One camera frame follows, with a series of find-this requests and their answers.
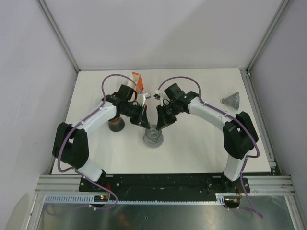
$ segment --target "metal bracket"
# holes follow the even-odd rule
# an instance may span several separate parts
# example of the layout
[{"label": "metal bracket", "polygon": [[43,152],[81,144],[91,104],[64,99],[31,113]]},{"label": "metal bracket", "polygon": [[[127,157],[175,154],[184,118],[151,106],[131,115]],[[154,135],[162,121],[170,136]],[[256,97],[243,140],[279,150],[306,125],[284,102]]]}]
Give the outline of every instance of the metal bracket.
[{"label": "metal bracket", "polygon": [[272,141],[270,139],[269,132],[266,128],[263,112],[262,112],[256,91],[255,91],[254,85],[252,83],[252,76],[251,76],[250,72],[247,72],[247,70],[245,68],[239,68],[239,70],[240,70],[240,74],[242,76],[242,80],[243,80],[246,92],[248,94],[248,99],[250,101],[251,108],[252,108],[253,113],[255,115],[257,125],[259,126],[259,133],[260,133],[261,139],[263,141],[265,153],[267,154],[267,158],[268,158],[270,167],[272,169],[275,169],[276,166],[277,166],[276,160],[275,160],[276,156],[275,156],[274,151],[273,151]]},{"label": "metal bracket", "polygon": [[[291,176],[245,176],[248,178],[250,196],[288,196],[296,195]],[[41,175],[36,187],[36,194],[74,194],[84,195],[79,192],[79,175]],[[87,195],[97,195],[99,193],[86,193]]]}]

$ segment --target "white enclosure wall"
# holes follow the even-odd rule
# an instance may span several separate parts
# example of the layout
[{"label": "white enclosure wall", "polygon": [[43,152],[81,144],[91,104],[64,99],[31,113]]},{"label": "white enclosure wall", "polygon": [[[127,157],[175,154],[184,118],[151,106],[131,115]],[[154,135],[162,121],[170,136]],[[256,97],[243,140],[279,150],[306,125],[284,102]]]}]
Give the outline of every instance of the white enclosure wall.
[{"label": "white enclosure wall", "polygon": [[276,155],[307,215],[307,2],[295,0],[252,77]]},{"label": "white enclosure wall", "polygon": [[46,0],[86,69],[246,67],[282,0]]},{"label": "white enclosure wall", "polygon": [[20,229],[76,73],[34,0],[0,4],[0,229]]}]

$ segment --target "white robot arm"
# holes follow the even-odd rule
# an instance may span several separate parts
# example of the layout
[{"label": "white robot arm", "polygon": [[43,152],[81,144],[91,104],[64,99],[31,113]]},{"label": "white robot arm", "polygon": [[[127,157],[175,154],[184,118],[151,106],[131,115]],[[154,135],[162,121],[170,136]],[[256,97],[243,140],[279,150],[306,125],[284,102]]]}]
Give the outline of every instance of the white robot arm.
[{"label": "white robot arm", "polygon": [[67,134],[75,128],[69,141],[65,143],[61,154],[61,161],[70,164],[92,181],[98,181],[106,172],[99,168],[89,157],[88,137],[90,137],[101,125],[109,122],[109,128],[114,132],[121,131],[125,123],[120,115],[130,118],[132,124],[150,128],[147,120],[147,106],[144,101],[150,98],[150,94],[143,95],[143,105],[130,102],[130,98],[136,92],[122,85],[118,92],[106,96],[105,103],[101,102],[89,115],[73,124],[61,123],[58,126],[52,154],[59,156],[61,146]]},{"label": "white robot arm", "polygon": [[[160,100],[160,105],[157,106],[157,128],[162,129],[174,123],[176,121],[175,116],[182,112],[198,116],[216,126],[223,132],[224,147],[229,154],[226,167],[223,171],[224,176],[230,181],[237,180],[240,176],[240,171],[246,156],[249,151],[254,148],[253,143],[245,131],[228,117],[208,106],[204,106],[197,93],[188,92],[185,94],[177,84],[173,84],[165,89],[168,100],[165,100],[165,94],[160,92],[156,93],[155,98]],[[244,124],[257,142],[259,138],[249,115],[245,112],[241,112],[233,117],[236,117]]]}]

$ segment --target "purple cable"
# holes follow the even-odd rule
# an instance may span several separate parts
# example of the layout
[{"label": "purple cable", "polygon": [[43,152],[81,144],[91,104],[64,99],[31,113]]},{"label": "purple cable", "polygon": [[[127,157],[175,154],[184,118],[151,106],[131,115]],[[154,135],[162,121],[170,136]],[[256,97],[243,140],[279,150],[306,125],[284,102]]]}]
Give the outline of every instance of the purple cable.
[{"label": "purple cable", "polygon": [[250,138],[251,142],[252,142],[253,145],[255,146],[257,155],[256,155],[256,156],[246,156],[246,158],[245,158],[245,160],[244,160],[244,163],[243,163],[243,166],[242,166],[242,169],[241,169],[241,171],[240,171],[240,182],[241,182],[243,191],[244,191],[244,193],[245,193],[245,196],[246,196],[246,198],[248,199],[248,202],[249,202],[249,204],[252,206],[252,208],[249,208],[249,207],[241,207],[240,209],[252,210],[252,211],[255,212],[260,218],[263,218],[263,215],[262,215],[261,213],[259,213],[259,212],[256,210],[256,208],[255,208],[253,202],[251,201],[250,197],[248,196],[248,193],[247,193],[247,191],[246,191],[246,189],[245,189],[245,186],[244,186],[244,183],[243,183],[243,171],[244,171],[244,168],[245,168],[246,163],[247,163],[247,158],[258,158],[258,157],[260,156],[260,151],[259,151],[259,148],[258,148],[257,143],[255,142],[254,138],[252,137],[252,135],[250,134],[250,132],[245,128],[245,126],[244,126],[238,119],[236,119],[235,117],[233,117],[233,116],[227,114],[227,113],[224,112],[223,110],[220,110],[219,108],[216,108],[216,107],[214,107],[213,105],[210,105],[210,104],[206,103],[206,102],[201,98],[201,87],[200,87],[200,85],[199,85],[198,82],[195,81],[193,78],[184,77],[184,76],[177,76],[177,77],[168,78],[168,79],[166,79],[164,82],[161,83],[161,85],[159,86],[158,90],[161,89],[162,85],[163,85],[165,82],[167,82],[167,81],[169,81],[169,80],[172,80],[172,79],[178,79],[178,78],[179,78],[179,79],[188,79],[188,80],[193,81],[193,82],[197,85],[197,87],[198,87],[198,95],[199,95],[198,97],[199,97],[199,99],[200,99],[200,102],[201,102],[203,105],[205,105],[205,106],[207,106],[207,107],[209,107],[209,108],[211,108],[211,109],[213,109],[213,110],[215,110],[215,111],[221,113],[222,115],[227,116],[228,118],[234,120],[235,122],[237,122],[237,123],[241,126],[241,128],[246,132],[246,134],[247,134],[248,137]]},{"label": "purple cable", "polygon": [[[72,129],[71,131],[67,134],[67,136],[65,137],[62,145],[61,145],[61,148],[59,149],[59,155],[58,155],[58,170],[63,173],[63,172],[66,172],[70,169],[74,169],[73,167],[69,167],[67,169],[61,169],[61,158],[62,158],[62,154],[63,154],[63,151],[64,151],[64,148],[65,148],[65,145],[67,143],[67,141],[69,140],[69,137],[72,135],[72,133],[82,124],[82,122],[85,122],[87,119],[89,119],[90,117],[92,117],[94,114],[96,114],[98,111],[100,111],[100,108],[104,106],[104,104],[106,103],[106,93],[105,93],[105,90],[104,90],[104,84],[105,84],[105,81],[106,79],[110,78],[110,77],[113,77],[113,76],[120,76],[120,77],[124,77],[128,80],[130,80],[135,86],[136,88],[139,90],[139,92],[142,92],[139,88],[139,86],[129,77],[125,76],[125,75],[122,75],[122,74],[110,74],[108,76],[106,76],[103,81],[102,81],[102,84],[101,84],[101,90],[102,90],[102,94],[103,94],[103,102],[101,104],[101,106],[97,109],[95,109],[92,113],[90,113],[86,118],[82,119],[78,124],[76,124]],[[96,209],[99,209],[99,210],[106,210],[106,209],[110,209],[110,208],[113,208],[117,203],[118,203],[118,197],[115,195],[115,193],[113,193],[112,191],[108,190],[107,188],[104,188],[103,186],[97,184],[95,181],[92,181],[90,178],[84,176],[82,173],[80,173],[78,170],[75,170],[79,175],[81,175],[82,177],[86,178],[89,182],[91,182],[92,184],[96,185],[97,187],[109,192],[110,194],[112,194],[115,198],[115,204],[111,205],[110,207],[106,207],[106,208],[98,208],[98,207],[95,207]],[[79,207],[76,207],[70,211],[73,211],[73,210],[76,210],[76,209],[79,209],[79,208],[82,208],[82,207],[88,207],[88,205],[82,205],[82,206],[79,206]],[[59,215],[64,215],[66,213],[69,213],[70,211],[68,212],[64,212],[64,213],[60,213]]]}]

